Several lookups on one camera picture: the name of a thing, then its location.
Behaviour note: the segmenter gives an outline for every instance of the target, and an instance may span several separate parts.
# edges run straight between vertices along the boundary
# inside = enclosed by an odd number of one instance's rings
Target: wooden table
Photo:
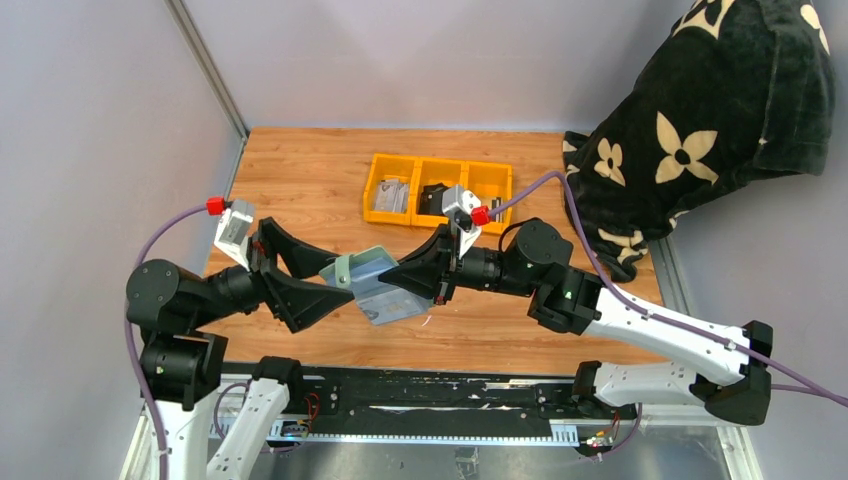
[[[562,169],[559,134],[256,128],[231,198],[252,202],[257,219],[273,216],[289,233],[320,248],[353,253],[380,244],[399,258],[432,232],[362,219],[362,191],[376,152],[508,162],[514,166],[514,191],[552,169]],[[558,182],[548,182],[517,206],[513,222],[532,216],[554,225],[574,243],[573,266],[591,270],[566,219]],[[496,248],[497,236],[483,235],[477,245]],[[208,271],[232,264],[213,251]],[[639,262],[638,268],[639,275],[627,290],[659,303],[650,258]],[[423,315],[374,327],[351,302],[297,335],[264,307],[250,316],[217,322],[206,331],[230,339],[231,361],[276,355],[313,365],[545,374],[573,373],[585,360],[661,361],[612,340],[550,332],[525,316],[527,307],[525,298],[463,289],[446,306],[432,308],[426,325]]]

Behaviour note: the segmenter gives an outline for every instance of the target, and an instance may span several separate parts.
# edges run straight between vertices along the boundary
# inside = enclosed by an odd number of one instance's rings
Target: yellow storage tray
[[[377,186],[381,181],[392,178],[409,184],[405,213],[374,210]],[[418,214],[418,198],[424,187],[438,183],[448,187],[460,184],[474,192],[483,205],[491,208],[491,201],[495,197],[500,197],[504,202],[512,198],[512,165],[377,153],[371,161],[371,171],[362,194],[363,217],[370,223],[418,227],[436,227],[447,223],[448,219],[442,216]],[[500,234],[509,226],[511,219],[512,209],[503,213],[501,221],[484,225],[483,232]]]

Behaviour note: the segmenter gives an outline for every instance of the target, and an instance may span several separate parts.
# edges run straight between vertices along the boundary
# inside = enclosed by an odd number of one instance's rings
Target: black fabric cover
[[[695,2],[618,108],[565,134],[581,222],[613,279],[632,280],[683,213],[752,180],[820,175],[833,95],[809,0]]]

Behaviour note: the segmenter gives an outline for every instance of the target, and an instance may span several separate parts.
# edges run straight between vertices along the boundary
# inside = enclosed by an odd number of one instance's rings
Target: robotic arm
[[[530,219],[503,252],[469,246],[479,235],[471,217],[479,201],[461,186],[444,193],[450,226],[441,225],[427,242],[380,275],[419,296],[445,304],[456,287],[531,297],[527,315],[558,333],[611,338],[656,352],[671,361],[619,366],[584,362],[574,393],[602,404],[703,405],[712,415],[743,425],[760,425],[768,410],[771,375],[747,355],[695,333],[651,318],[661,314],[771,355],[772,329],[707,323],[626,294],[644,307],[640,315],[616,299],[600,278],[569,266],[573,247],[549,224]]]
[[[444,305],[457,287],[530,298],[527,315],[558,333],[620,340],[670,361],[620,366],[580,365],[570,392],[577,398],[546,398],[552,405],[588,401],[601,408],[633,403],[702,405],[738,424],[760,425],[768,410],[771,376],[765,365],[724,345],[651,318],[657,313],[730,338],[765,356],[772,329],[710,324],[628,295],[649,314],[621,304],[588,272],[569,266],[573,246],[551,225],[533,218],[503,250],[474,247],[480,227],[472,219],[479,200],[460,186],[444,192],[439,226],[417,250],[379,280]],[[227,339],[198,328],[265,303],[292,332],[310,327],[353,300],[344,289],[304,281],[337,255],[297,240],[273,219],[253,235],[253,207],[236,201],[221,216],[215,245],[238,265],[205,278],[166,260],[140,265],[127,282],[127,318],[141,327],[140,363],[163,416],[171,479],[247,478],[277,415],[303,402],[303,375],[296,360],[265,357],[257,365],[247,403],[208,465],[206,432],[212,421]],[[291,275],[277,268],[283,259]]]

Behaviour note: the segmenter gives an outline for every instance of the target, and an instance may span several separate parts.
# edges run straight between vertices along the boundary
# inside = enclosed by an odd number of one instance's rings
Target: white wall
[[[594,128],[691,0],[187,0],[250,126]]]
[[[0,471],[114,479],[140,400],[139,247],[223,193],[239,141],[162,1],[0,3]],[[199,270],[213,220],[157,250]]]
[[[752,184],[682,217],[672,242],[697,314],[771,324],[775,359],[848,395],[848,4],[816,8],[839,76],[824,175]],[[848,410],[775,392],[752,436],[768,480],[836,479],[848,472],[846,431]]]

